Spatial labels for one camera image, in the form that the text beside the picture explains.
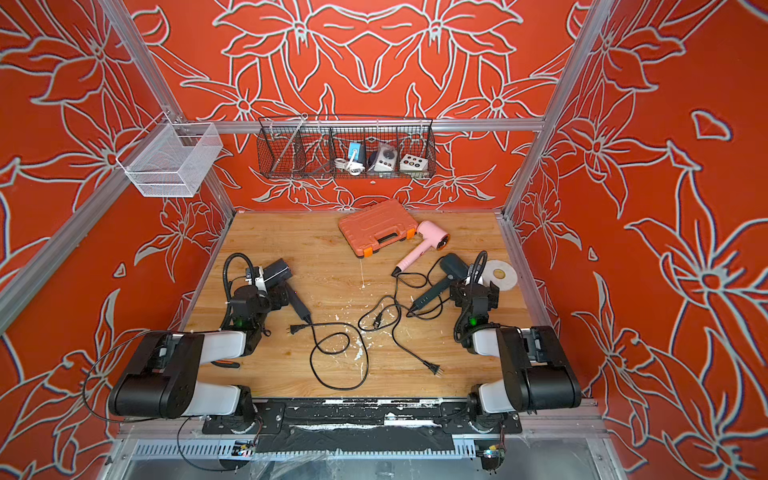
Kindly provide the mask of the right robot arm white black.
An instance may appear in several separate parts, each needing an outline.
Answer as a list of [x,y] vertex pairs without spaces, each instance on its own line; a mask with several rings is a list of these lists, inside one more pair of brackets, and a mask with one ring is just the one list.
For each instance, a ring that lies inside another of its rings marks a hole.
[[581,388],[553,328],[523,329],[490,320],[500,289],[484,279],[487,266],[488,253],[481,251],[465,277],[450,286],[450,298],[460,309],[454,341],[471,354],[498,359],[502,374],[495,382],[472,388],[468,417],[578,407]]

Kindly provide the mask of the pink hair dryer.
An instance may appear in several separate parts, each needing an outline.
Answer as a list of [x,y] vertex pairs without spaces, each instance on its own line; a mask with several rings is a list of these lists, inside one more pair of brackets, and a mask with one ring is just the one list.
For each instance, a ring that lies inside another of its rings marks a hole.
[[423,221],[418,225],[417,233],[421,236],[421,242],[400,262],[397,263],[392,276],[397,277],[404,273],[413,263],[430,249],[442,250],[450,240],[450,235],[432,221]]

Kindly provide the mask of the orange plastic tool case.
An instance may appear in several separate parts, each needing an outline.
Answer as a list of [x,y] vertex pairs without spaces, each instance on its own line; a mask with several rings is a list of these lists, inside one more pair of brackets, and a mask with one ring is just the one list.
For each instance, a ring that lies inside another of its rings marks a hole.
[[367,258],[383,247],[412,238],[418,222],[394,199],[342,217],[338,228],[358,258]]

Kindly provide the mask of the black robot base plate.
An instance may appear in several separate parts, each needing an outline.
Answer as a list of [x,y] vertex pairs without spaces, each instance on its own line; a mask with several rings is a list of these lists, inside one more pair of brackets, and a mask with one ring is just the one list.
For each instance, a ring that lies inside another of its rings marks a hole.
[[257,453],[467,453],[465,438],[499,441],[522,432],[516,412],[482,414],[465,397],[261,398],[250,426],[234,416],[204,420],[205,435],[255,443]]

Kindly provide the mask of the clear acrylic wall bin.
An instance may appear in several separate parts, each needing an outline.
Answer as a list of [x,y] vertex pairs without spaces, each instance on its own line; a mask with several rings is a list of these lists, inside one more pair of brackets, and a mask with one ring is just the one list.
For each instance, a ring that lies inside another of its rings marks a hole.
[[195,196],[223,149],[214,124],[174,123],[165,111],[137,139],[130,153],[116,158],[116,164],[146,198]]

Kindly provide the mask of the orange handled pliers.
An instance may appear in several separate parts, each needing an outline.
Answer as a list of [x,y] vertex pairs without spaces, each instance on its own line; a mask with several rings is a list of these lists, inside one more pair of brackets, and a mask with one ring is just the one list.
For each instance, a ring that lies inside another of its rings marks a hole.
[[239,369],[241,367],[239,362],[231,360],[215,360],[211,362],[211,365],[225,369]]

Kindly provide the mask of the white tape roll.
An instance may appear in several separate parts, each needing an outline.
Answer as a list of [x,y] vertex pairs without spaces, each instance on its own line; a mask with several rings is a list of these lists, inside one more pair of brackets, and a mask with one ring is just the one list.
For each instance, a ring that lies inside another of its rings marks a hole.
[[488,260],[481,275],[484,286],[495,285],[500,291],[512,290],[518,283],[518,274],[507,262]]

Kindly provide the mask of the blue white small box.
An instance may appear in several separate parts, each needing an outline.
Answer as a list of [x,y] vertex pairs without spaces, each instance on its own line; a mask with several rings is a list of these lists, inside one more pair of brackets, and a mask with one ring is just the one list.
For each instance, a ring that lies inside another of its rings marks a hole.
[[348,146],[346,159],[347,162],[352,166],[363,166],[365,156],[362,144],[358,142],[351,142]]

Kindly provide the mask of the white round adapter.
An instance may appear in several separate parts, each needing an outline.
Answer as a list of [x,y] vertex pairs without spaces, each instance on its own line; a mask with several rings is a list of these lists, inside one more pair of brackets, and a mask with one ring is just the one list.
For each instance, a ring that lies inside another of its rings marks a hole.
[[396,170],[399,154],[395,147],[388,144],[380,144],[372,164],[372,171],[376,173],[392,173]]

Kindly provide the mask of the dark green hair dryer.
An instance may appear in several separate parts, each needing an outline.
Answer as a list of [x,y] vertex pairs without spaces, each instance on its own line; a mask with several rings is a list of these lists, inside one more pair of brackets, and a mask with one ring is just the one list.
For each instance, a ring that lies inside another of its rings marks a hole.
[[449,253],[443,256],[438,261],[437,265],[445,274],[444,278],[431,286],[412,303],[408,310],[409,316],[420,314],[430,302],[438,298],[445,290],[447,290],[452,282],[466,279],[469,273],[469,266],[454,253]]

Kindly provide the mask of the white power strip cube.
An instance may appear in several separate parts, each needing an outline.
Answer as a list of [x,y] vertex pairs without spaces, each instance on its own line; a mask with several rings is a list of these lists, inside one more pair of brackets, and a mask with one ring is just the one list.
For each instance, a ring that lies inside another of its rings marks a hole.
[[400,158],[399,172],[411,176],[427,174],[429,172],[428,160],[413,154],[405,154]]

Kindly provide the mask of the black hair dryer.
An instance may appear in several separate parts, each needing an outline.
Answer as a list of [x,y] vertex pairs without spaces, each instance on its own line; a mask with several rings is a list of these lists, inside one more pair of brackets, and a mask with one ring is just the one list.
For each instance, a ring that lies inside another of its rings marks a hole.
[[263,269],[264,286],[270,288],[275,284],[285,283],[289,293],[291,306],[298,317],[306,324],[311,323],[311,313],[307,306],[302,302],[295,289],[289,284],[289,279],[293,273],[288,264],[283,259],[278,259]]

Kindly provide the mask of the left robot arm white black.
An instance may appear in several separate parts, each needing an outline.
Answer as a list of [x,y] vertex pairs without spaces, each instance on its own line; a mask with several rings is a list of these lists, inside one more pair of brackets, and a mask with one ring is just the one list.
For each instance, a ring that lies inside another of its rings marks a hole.
[[110,394],[109,412],[140,419],[234,416],[253,422],[249,388],[205,383],[199,370],[253,354],[268,335],[268,315],[289,304],[291,277],[282,259],[261,268],[243,253],[230,255],[222,270],[226,311],[220,328],[144,335]]

